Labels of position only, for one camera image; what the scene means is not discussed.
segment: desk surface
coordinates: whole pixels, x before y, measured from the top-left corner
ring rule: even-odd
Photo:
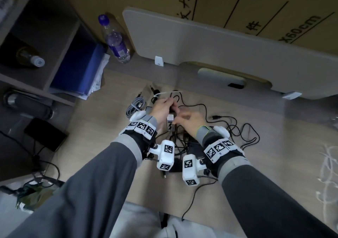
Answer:
[[[151,84],[111,70],[105,70],[104,80],[105,85],[99,91],[75,106],[68,126],[70,135],[53,159],[60,168],[61,180],[67,180],[116,138],[129,122],[125,117],[126,108],[146,85]],[[168,85],[159,86],[161,91],[173,89]],[[261,141],[248,147],[245,156],[310,213],[323,220],[323,205],[315,198],[316,191],[323,189],[323,184],[318,181],[323,162],[319,152],[324,151],[325,144],[338,144],[336,130],[188,91],[183,91],[183,97],[186,104],[204,103],[208,116],[230,115],[237,118],[239,125],[251,123]],[[196,110],[204,113],[204,108],[196,107]],[[145,160],[136,172],[127,201],[182,216],[194,190],[184,184],[180,173],[170,173],[163,179],[156,164]],[[329,207],[328,225],[332,228],[337,219],[336,212],[335,205]],[[245,236],[219,183],[197,192],[186,218]]]

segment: gray desk divider panel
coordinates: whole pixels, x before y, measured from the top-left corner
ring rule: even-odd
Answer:
[[[337,56],[133,7],[123,17],[140,56],[232,69],[308,99],[338,94]]]

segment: person's left hand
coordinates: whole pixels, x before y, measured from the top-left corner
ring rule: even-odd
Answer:
[[[160,133],[163,129],[163,125],[167,123],[167,116],[169,114],[169,108],[173,109],[176,114],[180,112],[178,104],[172,97],[158,99],[153,108],[150,116],[153,116],[157,120],[157,132]]]

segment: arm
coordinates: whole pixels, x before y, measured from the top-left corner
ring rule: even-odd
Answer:
[[[142,119],[160,128],[174,99],[158,100]],[[8,238],[108,238],[147,144],[128,130],[83,166]]]
[[[199,113],[181,113],[181,124],[205,149],[222,136],[206,127]],[[256,170],[240,150],[230,151],[206,165],[218,181],[239,224],[252,237],[338,237],[291,196]]]

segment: white cable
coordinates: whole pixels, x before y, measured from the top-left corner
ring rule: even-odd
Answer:
[[[134,99],[134,101],[128,106],[126,110],[126,116],[128,119],[136,112],[136,111],[141,111],[141,109],[144,107],[146,104],[145,100],[143,97],[137,97]]]
[[[169,94],[169,93],[180,93],[183,91],[169,91],[169,92],[161,92],[161,93],[157,93],[156,95],[154,95],[154,97],[158,97],[158,95],[163,95],[163,94]]]
[[[332,157],[331,155],[331,150],[332,149],[337,149],[338,146],[326,146],[325,145],[325,151],[326,153],[320,153],[323,154],[325,156],[324,160],[323,160],[323,164],[321,165],[320,168],[320,176],[318,178],[318,180],[320,182],[322,182],[323,184],[325,184],[323,192],[319,192],[316,191],[316,198],[323,203],[323,220],[324,223],[327,222],[327,205],[328,204],[333,204],[338,202],[338,198],[332,199],[332,200],[327,200],[327,190],[330,184],[333,184],[335,188],[338,188],[338,185],[336,182],[332,181],[334,176],[338,176],[338,174],[336,172],[334,172],[334,166],[338,165],[338,162],[335,158]],[[329,176],[327,177],[326,180],[324,180],[324,170],[328,169],[329,171]]]

